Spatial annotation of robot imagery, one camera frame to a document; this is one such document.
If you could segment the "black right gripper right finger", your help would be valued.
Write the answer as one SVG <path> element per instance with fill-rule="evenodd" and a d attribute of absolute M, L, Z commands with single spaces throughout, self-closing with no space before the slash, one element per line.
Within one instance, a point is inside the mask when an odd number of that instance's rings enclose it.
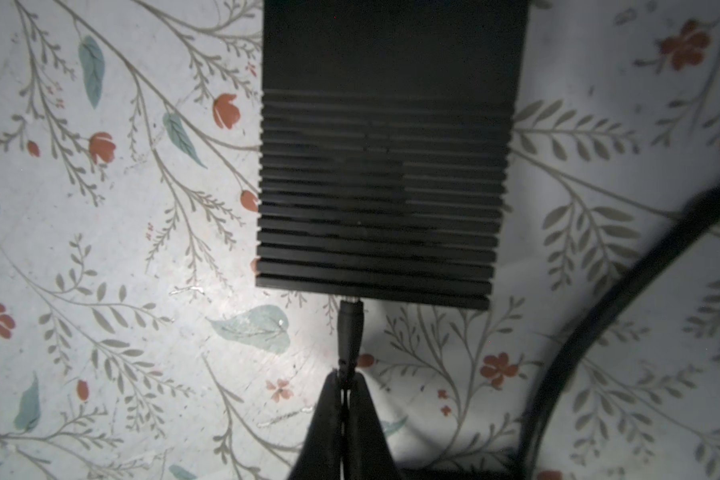
<path fill-rule="evenodd" d="M 400 479 L 364 376 L 344 393 L 343 475 L 350 480 Z"/>

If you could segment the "black ribbed network switch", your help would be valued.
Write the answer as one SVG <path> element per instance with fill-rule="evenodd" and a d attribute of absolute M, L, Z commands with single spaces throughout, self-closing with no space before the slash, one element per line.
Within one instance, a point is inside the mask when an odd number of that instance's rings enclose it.
<path fill-rule="evenodd" d="M 486 309 L 528 17 L 266 2 L 257 285 Z"/>

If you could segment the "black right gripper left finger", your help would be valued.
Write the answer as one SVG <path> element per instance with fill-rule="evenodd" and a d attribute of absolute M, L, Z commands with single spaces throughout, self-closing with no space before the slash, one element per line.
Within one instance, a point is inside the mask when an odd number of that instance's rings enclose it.
<path fill-rule="evenodd" d="M 342 388 L 337 370 L 324 381 L 289 480 L 338 480 L 342 469 Z"/>

